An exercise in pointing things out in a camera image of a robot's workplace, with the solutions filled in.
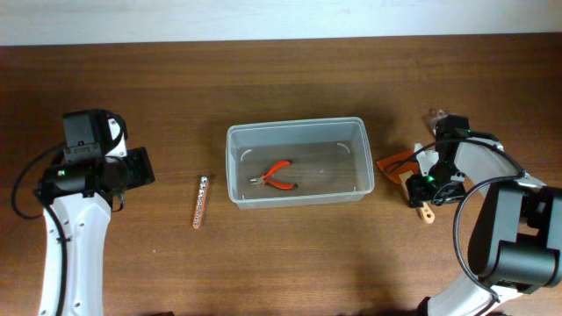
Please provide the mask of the clear case of screwdrivers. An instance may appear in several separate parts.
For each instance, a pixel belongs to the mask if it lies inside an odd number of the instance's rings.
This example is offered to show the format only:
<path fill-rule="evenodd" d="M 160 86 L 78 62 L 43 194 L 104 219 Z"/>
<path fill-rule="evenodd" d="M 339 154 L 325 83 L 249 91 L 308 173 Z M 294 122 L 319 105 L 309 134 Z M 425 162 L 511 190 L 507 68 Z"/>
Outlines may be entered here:
<path fill-rule="evenodd" d="M 436 124 L 449 115 L 447 111 L 441 109 L 429 109 L 429 112 L 422 117 L 424 124 L 433 133 L 436 134 Z"/>

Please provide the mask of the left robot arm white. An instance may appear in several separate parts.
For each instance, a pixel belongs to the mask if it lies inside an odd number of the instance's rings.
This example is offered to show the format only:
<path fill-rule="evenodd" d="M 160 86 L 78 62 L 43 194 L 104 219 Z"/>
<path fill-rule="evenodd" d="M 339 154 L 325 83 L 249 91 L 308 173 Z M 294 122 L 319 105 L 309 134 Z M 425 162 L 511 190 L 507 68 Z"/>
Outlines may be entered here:
<path fill-rule="evenodd" d="M 36 196 L 47 252 L 41 315 L 103 314 L 104 240 L 128 190 L 155 181 L 144 147 L 129 149 L 126 123 L 106 110 L 64 115 L 62 160 L 49 166 Z"/>

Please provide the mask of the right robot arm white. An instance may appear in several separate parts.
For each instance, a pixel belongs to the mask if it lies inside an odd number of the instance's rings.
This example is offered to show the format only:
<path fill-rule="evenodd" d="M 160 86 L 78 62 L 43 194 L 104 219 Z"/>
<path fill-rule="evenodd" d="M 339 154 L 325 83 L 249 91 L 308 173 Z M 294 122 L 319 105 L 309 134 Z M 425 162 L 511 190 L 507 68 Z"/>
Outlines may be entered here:
<path fill-rule="evenodd" d="M 426 297 L 419 315 L 487 315 L 502 303 L 561 281 L 561 190 L 530 176 L 491 133 L 446 115 L 435 140 L 416 145 L 419 172 L 405 186 L 412 208 L 454 204 L 461 275 Z"/>

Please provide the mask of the orange handled pliers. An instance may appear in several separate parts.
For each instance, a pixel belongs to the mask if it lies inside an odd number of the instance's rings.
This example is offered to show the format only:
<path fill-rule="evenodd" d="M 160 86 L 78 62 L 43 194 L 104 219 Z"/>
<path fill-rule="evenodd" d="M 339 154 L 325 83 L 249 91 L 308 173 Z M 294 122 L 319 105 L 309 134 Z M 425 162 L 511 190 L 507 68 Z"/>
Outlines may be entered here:
<path fill-rule="evenodd" d="M 296 183 L 283 183 L 276 179 L 276 173 L 284 168 L 288 168 L 292 165 L 290 160 L 282 160 L 275 162 L 265 173 L 260 176 L 251 178 L 249 181 L 253 185 L 266 185 L 279 190 L 295 190 L 298 188 Z"/>

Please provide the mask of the orange scraper with wooden handle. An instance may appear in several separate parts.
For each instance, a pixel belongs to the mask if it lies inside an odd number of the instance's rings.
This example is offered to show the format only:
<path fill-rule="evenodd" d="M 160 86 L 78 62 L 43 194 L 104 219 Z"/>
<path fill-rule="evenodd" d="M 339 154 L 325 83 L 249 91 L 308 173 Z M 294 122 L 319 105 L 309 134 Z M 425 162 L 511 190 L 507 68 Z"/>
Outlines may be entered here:
<path fill-rule="evenodd" d="M 383 175 L 393 183 L 401 186 L 407 205 L 409 205 L 409 191 L 406 181 L 410 176 L 420 173 L 418 163 L 408 160 L 408 157 L 413 152 L 413 149 L 408 149 L 407 151 L 376 161 L 378 169 Z M 423 202 L 421 206 L 415 206 L 414 208 L 424 223 L 432 224 L 435 221 L 436 216 L 427 203 Z"/>

